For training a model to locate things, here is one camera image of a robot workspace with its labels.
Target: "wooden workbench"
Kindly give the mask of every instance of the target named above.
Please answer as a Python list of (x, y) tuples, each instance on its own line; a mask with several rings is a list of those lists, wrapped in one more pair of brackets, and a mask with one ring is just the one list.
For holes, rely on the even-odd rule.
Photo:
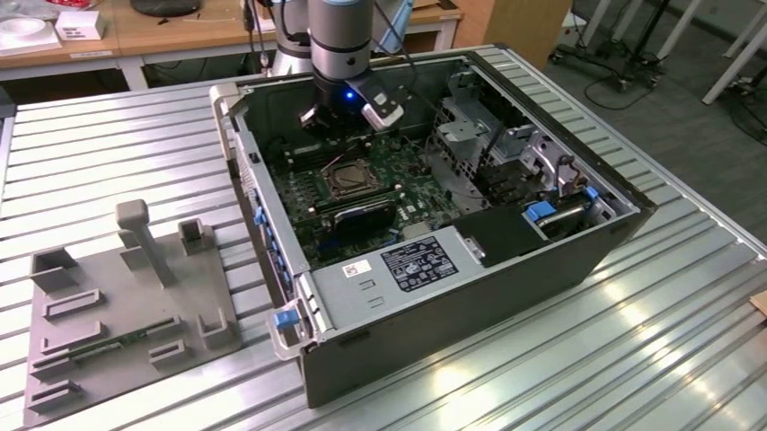
[[(121, 42), (114, 25), (113, 0), (105, 0), (105, 2), (97, 6), (95, 10), (102, 13), (109, 23), (102, 40), (62, 40), (62, 47), (59, 49), (31, 52), (21, 56), (0, 57), (0, 69), (78, 62), (95, 57), (102, 59), (119, 57)], [(5, 78), (3, 75), (0, 75), (0, 81), (6, 79), (14, 78)]]
[[(61, 49), (0, 58), (0, 81), (117, 68), (131, 90), (141, 90), (149, 88), (145, 65), (251, 51), (239, 0), (207, 0), (199, 14), (163, 24), (137, 12), (130, 0), (105, 0), (98, 10), (109, 22), (103, 40), (65, 41)], [(449, 49), (462, 17), (459, 10), (421, 8), (407, 33), (437, 32), (434, 49)], [(267, 49), (278, 47), (274, 31), (265, 32), (265, 42)]]

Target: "aluminum extrusion table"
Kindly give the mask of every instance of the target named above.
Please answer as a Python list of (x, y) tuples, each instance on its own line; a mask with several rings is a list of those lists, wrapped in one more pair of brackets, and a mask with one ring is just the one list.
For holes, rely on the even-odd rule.
[(767, 329), (749, 302), (766, 287), (765, 246), (513, 52), (478, 51), (661, 205), (589, 279), (307, 409), (298, 366), (275, 357), (263, 324), (271, 304), (217, 140), (211, 83), (23, 106), (0, 148), (0, 429), (22, 428), (30, 253), (119, 246), (111, 212), (126, 195), (150, 203), (154, 234), (186, 217), (215, 226), (246, 348), (46, 429), (767, 426)]

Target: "metal bracket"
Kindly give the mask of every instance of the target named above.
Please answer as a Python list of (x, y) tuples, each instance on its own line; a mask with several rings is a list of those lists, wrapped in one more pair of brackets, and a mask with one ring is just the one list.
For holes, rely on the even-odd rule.
[(225, 115), (230, 112), (231, 106), (241, 99), (241, 89), (237, 83), (225, 83), (214, 85), (210, 91), (211, 105), (214, 108), (214, 120), (217, 121), (217, 131), (219, 132), (221, 149), (227, 161), (233, 159), (230, 147), (230, 137), (227, 136), (227, 126), (225, 124)]

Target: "floor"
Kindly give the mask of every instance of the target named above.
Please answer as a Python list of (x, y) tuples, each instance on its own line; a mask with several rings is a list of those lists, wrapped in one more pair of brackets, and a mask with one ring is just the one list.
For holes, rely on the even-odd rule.
[[(574, 10), (591, 15), (598, 0), (575, 0)], [(603, 23), (614, 22), (622, 1), (614, 2)], [(654, 7), (646, 3), (627, 33), (633, 44)], [(657, 52), (677, 16), (666, 13), (649, 51)], [(674, 174), (720, 207), (736, 221), (767, 242), (767, 147), (734, 125), (729, 107), (701, 102), (730, 60), (722, 53), (729, 41), (692, 26), (665, 66), (668, 77), (632, 108), (614, 111), (599, 108), (585, 97), (585, 87), (607, 72), (571, 58), (545, 70), (550, 78), (590, 107), (606, 122), (670, 169)], [(754, 58), (745, 73), (753, 75), (766, 62)], [(623, 106), (646, 92), (644, 87), (619, 94), (602, 84), (590, 94), (602, 104)], [(767, 119), (767, 103), (754, 107)]]

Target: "white box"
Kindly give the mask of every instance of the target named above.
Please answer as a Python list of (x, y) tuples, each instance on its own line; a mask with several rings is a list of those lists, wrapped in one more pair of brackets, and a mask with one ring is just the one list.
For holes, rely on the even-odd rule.
[(57, 32), (63, 40), (99, 40), (106, 27), (99, 11), (59, 13)]
[(575, 16), (575, 14), (570, 12), (565, 16), (565, 22), (562, 23), (562, 31), (561, 36), (558, 37), (557, 44), (575, 48), (575, 45), (578, 44), (579, 40), (578, 32), (581, 32), (583, 36), (583, 34), (586, 33), (586, 24), (587, 22), (585, 21), (585, 19), (581, 18), (579, 16)]
[(50, 22), (46, 29), (31, 38), (0, 36), (0, 57), (17, 56), (30, 52), (47, 51), (62, 47), (59, 37)]

